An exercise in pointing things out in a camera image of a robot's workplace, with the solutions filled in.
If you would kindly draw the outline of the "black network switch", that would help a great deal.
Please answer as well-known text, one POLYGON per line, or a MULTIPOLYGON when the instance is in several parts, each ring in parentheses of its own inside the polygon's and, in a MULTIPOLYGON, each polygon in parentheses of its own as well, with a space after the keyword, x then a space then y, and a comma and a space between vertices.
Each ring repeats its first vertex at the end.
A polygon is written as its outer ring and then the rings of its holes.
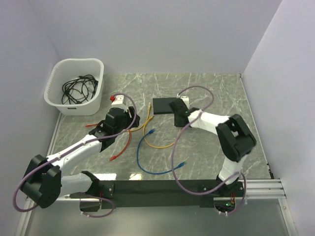
POLYGON ((153 98, 153 113, 154 115, 172 114, 169 103, 173 102, 175 97, 153 98))

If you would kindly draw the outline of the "yellow ethernet cable long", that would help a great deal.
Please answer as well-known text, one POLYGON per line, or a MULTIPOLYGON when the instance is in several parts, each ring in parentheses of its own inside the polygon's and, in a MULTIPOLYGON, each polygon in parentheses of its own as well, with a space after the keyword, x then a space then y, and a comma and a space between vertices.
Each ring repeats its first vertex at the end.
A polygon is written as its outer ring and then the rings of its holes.
MULTIPOLYGON (((146 126, 147 124, 154 118, 154 116, 150 116, 147 118, 147 120, 145 121, 144 125, 143 125, 143 128, 142 128, 142 134, 143 134, 143 137, 147 134, 145 131, 146 131, 146 126)), ((171 146, 174 145, 174 142, 168 144, 168 145, 163 145, 163 146, 157 146, 157 145, 152 145, 149 141, 147 141, 146 138, 144 138, 144 141, 145 143, 151 147, 151 148, 155 148, 155 149, 165 149, 165 148, 170 148, 171 146)))

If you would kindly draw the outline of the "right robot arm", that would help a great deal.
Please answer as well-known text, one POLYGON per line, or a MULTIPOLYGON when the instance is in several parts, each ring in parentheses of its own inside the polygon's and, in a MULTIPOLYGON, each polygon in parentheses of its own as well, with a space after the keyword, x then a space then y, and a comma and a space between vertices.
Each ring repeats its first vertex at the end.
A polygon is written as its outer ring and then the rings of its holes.
POLYGON ((169 107, 174 114, 174 124, 180 127, 181 131, 177 135, 171 153, 171 171, 178 186, 185 192, 202 196, 217 191, 222 196, 228 196, 234 190, 234 185, 242 173, 242 166, 246 157, 256 146, 256 138, 250 131, 244 119, 234 114, 232 116, 219 116, 203 111, 198 108, 189 109, 185 102, 176 98, 169 107), (217 135, 221 149, 225 155, 222 169, 220 170, 216 187, 205 192, 192 192, 186 189, 178 180, 174 170, 175 146, 188 128, 199 128, 217 135))

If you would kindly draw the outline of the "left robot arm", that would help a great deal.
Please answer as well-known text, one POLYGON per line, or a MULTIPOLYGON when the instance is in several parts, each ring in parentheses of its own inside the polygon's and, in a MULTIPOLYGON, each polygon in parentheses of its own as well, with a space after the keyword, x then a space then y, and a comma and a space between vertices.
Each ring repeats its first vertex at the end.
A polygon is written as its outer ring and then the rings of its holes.
POLYGON ((75 176, 65 173, 84 159, 110 147, 117 136, 138 127, 140 117, 133 106, 127 109, 111 108, 97 126, 82 140, 47 157, 37 155, 30 161, 18 189, 37 206, 47 208, 60 196, 82 193, 98 197, 99 179, 88 171, 75 176))

